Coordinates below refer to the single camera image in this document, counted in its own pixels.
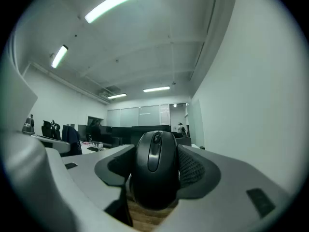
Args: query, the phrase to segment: person in background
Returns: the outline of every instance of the person in background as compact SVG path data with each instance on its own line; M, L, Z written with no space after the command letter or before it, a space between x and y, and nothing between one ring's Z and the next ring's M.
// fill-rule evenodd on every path
M180 122L179 125L178 125L178 128L177 128L177 132L178 133L182 133L183 132L183 128L184 128L183 124L182 124L182 122Z

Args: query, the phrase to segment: white ceiling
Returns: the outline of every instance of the white ceiling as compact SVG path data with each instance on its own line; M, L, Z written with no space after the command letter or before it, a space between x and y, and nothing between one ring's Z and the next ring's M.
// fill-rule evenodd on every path
M84 16L103 1L36 0L17 27L19 62L31 59L97 95L116 86L129 99L175 82L171 95L189 85L214 0L129 0L88 24ZM53 69L52 54L64 44Z

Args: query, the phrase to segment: black mouse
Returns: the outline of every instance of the black mouse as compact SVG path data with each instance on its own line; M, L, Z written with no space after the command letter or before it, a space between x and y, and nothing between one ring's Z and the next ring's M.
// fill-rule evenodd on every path
M166 131L151 131L140 139L130 190L144 208L161 210L171 204L179 188L177 143Z

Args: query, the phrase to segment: floor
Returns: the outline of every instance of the floor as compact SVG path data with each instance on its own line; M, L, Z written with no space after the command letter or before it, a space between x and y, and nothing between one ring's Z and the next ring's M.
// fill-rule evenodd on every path
M155 229L177 205L177 203L174 203L161 211L146 210L135 203L131 196L127 196L127 204L133 221L133 228L142 232Z

